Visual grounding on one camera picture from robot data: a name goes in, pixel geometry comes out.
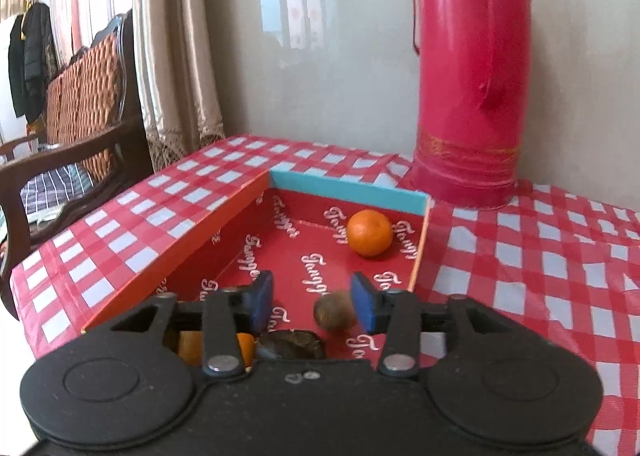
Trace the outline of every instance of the striped cloth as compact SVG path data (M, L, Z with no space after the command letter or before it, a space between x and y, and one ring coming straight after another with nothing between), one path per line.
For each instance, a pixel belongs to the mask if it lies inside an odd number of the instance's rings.
M82 165L74 163L39 174L20 191L30 223L42 221L72 200L81 198L94 187L94 180ZM6 238L6 219L0 208L0 242Z

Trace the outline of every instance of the tangerine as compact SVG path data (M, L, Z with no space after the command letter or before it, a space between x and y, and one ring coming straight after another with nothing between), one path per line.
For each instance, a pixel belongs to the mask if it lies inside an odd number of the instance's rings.
M378 211L359 211L347 223L347 242L353 251L363 257L380 255L391 246L393 239L391 222Z
M244 360L244 366L250 368L254 363L255 357L255 339L253 335L249 333L238 333L238 344L240 344L240 351L242 351L242 360Z

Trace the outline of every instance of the white wall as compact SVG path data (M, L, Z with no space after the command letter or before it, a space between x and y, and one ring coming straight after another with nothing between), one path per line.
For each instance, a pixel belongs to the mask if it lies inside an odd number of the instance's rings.
M14 27L15 16L0 23L0 137L6 143L27 135L27 121L24 116L15 117L14 100L11 97L9 84L9 35ZM20 144L14 150L16 158L28 156L27 144Z
M332 52L295 66L265 45L260 0L206 0L228 133L411 153L418 60L411 0L338 0ZM520 172L640 210L640 0L533 0Z

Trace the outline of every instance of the blue gripper pad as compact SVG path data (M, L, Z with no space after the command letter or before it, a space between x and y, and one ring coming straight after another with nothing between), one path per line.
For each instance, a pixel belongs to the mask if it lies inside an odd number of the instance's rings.
M273 309L273 274L262 270L251 286L252 330L265 331Z
M382 296L362 272L351 276L351 303L362 328L369 335L380 333L377 313L382 306Z

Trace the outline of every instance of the red thermos flask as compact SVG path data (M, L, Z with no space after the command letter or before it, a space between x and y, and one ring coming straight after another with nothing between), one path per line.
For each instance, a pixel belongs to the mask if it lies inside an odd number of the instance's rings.
M515 190L529 87L531 0L414 0L420 26L417 189L494 208Z

